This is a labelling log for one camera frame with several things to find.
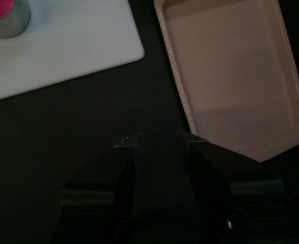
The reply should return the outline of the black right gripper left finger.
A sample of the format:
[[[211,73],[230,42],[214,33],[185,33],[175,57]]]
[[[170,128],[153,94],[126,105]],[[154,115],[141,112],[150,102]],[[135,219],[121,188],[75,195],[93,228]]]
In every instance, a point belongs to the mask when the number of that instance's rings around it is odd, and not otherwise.
[[[139,137],[126,137],[66,182],[49,244],[126,244]]]

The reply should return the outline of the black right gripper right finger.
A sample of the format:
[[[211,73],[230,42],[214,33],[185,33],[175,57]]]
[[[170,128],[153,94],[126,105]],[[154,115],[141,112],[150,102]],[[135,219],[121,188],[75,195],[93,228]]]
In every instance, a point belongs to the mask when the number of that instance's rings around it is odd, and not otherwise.
[[[199,244],[299,244],[299,193],[248,156],[177,134],[202,222]]]

